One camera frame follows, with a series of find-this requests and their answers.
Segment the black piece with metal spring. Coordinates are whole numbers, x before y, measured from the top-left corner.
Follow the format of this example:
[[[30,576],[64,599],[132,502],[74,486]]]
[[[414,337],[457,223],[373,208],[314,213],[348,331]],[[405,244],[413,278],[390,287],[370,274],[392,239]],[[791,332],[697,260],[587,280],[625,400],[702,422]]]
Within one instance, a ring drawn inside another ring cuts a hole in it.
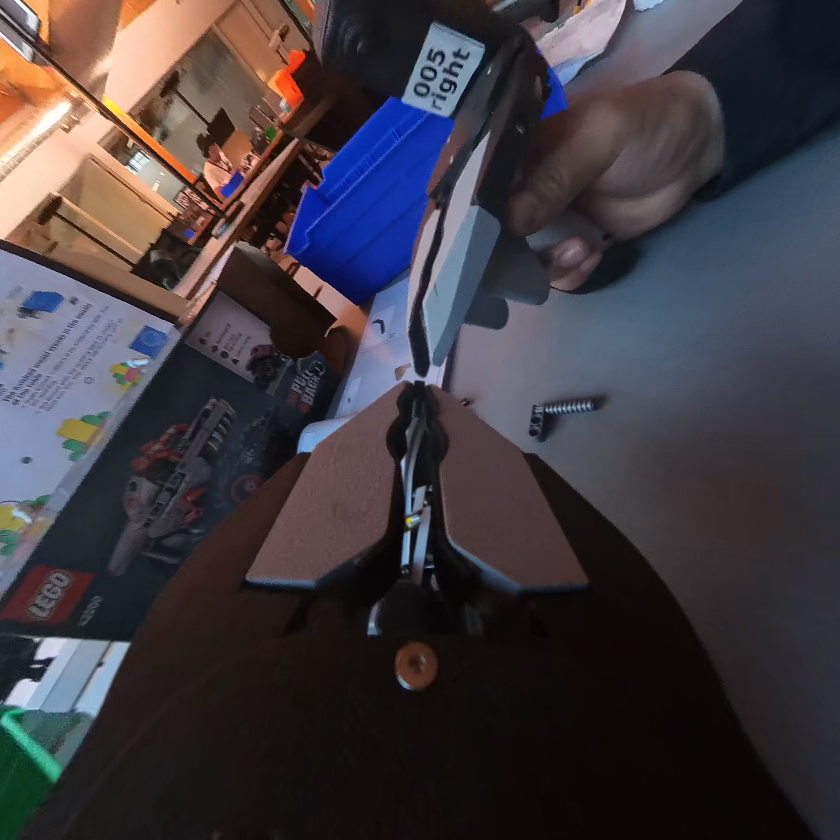
[[[532,404],[528,435],[532,440],[542,443],[551,435],[562,417],[593,413],[604,403],[604,397],[594,396]]]

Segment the person's right forearm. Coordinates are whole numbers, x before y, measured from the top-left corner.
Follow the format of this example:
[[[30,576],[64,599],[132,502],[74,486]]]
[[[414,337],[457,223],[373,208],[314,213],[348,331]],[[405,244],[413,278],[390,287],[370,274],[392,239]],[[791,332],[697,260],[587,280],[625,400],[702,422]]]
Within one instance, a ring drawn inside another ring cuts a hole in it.
[[[717,95],[721,171],[697,194],[710,201],[838,120],[839,2],[741,2],[668,70]]]

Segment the white instruction booklet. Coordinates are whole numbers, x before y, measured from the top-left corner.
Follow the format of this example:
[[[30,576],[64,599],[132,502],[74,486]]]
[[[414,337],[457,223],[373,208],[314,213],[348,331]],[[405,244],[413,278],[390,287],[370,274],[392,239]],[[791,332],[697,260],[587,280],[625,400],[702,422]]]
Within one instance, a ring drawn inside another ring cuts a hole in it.
[[[344,376],[333,404],[323,421],[312,423],[301,432],[299,454],[311,453],[338,427],[401,384],[423,381],[445,388],[448,363],[431,366],[425,376],[417,374],[407,338],[406,314],[409,279],[407,273],[396,278],[371,302],[352,365]]]

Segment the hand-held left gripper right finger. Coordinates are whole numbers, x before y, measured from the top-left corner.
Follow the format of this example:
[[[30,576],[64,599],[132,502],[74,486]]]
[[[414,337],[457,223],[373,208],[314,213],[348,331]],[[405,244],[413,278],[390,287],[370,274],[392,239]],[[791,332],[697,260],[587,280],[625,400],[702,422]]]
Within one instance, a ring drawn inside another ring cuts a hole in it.
[[[510,595],[572,592],[590,580],[524,453],[431,386],[445,453],[437,468],[444,534],[489,587]]]

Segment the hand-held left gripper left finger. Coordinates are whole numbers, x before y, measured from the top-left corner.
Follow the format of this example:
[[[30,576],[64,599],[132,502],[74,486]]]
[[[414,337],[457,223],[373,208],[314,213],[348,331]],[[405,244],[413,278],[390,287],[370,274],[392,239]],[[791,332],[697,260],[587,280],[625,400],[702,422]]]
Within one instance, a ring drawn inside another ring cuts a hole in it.
[[[321,589],[352,575],[382,543],[398,472],[388,435],[410,388],[396,385],[315,446],[248,569],[249,584]]]

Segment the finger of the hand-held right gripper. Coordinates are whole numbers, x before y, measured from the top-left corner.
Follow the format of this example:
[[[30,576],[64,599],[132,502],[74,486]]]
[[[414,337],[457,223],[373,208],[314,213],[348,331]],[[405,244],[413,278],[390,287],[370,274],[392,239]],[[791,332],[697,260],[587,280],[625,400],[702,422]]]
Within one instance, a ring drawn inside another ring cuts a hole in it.
[[[455,178],[446,196],[429,201],[428,205],[435,205],[446,211],[448,221],[459,220],[468,207],[481,207],[478,204],[476,192],[484,171],[488,143],[489,139],[486,137],[469,154],[463,169]],[[422,370],[422,225],[416,239],[409,271],[408,342],[412,352],[413,367],[416,370]]]
[[[445,362],[484,279],[499,221],[470,206],[459,220],[428,205],[422,224],[422,375]]]

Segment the blue plastic bin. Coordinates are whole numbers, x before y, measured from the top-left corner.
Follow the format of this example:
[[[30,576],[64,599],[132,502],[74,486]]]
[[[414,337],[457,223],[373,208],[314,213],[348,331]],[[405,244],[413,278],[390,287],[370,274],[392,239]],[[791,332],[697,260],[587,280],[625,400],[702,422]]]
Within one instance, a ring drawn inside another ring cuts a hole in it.
[[[476,69],[461,50],[432,50],[418,60],[411,82],[434,81],[430,110],[389,100],[341,150],[324,172],[323,183],[307,191],[290,231],[287,252],[353,303],[361,304],[396,277],[409,262],[426,208],[426,188],[444,140],[452,133],[440,107],[465,97]],[[514,154],[524,151],[535,122],[531,118],[487,120],[489,143],[476,196],[501,224]]]

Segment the grey toy beam piece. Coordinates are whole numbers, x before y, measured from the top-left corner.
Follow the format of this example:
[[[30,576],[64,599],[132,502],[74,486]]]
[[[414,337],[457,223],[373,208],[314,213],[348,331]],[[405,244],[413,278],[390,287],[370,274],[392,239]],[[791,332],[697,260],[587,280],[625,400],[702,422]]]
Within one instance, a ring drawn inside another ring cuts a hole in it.
[[[429,484],[422,479],[420,458],[426,432],[424,420],[414,418],[411,421],[406,431],[406,453],[400,464],[404,496],[400,574],[402,579],[420,587],[424,586],[432,522],[432,491]]]

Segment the orange object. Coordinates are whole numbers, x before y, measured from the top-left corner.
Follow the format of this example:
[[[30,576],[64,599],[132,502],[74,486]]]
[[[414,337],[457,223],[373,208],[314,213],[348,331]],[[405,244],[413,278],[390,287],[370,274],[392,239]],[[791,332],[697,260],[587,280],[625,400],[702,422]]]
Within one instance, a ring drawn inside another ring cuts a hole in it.
[[[291,51],[288,63],[279,69],[268,81],[268,89],[272,90],[285,104],[281,106],[286,112],[297,111],[305,100],[305,95],[294,78],[308,52],[294,49]]]

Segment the person's right hand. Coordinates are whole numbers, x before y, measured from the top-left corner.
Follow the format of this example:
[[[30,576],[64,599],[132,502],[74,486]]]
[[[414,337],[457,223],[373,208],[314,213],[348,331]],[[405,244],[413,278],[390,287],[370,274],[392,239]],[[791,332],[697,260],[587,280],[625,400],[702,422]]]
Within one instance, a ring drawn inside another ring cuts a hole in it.
[[[622,243],[665,224],[722,171],[709,81],[673,71],[588,95],[543,121],[511,189],[510,231],[535,235],[573,209]]]

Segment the white printed brick sheet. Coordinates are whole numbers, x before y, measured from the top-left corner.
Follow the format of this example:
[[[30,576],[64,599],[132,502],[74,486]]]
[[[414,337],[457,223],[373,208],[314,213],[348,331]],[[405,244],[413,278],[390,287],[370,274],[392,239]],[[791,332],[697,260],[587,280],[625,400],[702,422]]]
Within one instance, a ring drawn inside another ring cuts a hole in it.
[[[187,301],[95,258],[2,242],[2,594],[175,344]]]

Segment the dark toy car set box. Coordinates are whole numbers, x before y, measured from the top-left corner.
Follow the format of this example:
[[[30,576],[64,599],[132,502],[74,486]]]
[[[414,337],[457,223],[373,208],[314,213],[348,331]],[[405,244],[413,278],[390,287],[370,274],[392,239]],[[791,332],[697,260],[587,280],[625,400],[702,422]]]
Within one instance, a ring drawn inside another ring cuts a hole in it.
[[[2,638],[129,641],[197,547],[326,417],[344,361],[335,321],[259,250],[235,246],[2,594]]]

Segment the green plastic bin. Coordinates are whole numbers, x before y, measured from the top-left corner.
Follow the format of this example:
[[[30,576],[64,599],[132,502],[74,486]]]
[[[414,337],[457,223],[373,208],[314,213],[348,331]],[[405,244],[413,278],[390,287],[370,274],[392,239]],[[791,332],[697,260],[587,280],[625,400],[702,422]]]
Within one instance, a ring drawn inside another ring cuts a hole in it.
[[[64,769],[23,729],[20,709],[1,716],[1,838],[15,839],[53,791]]]

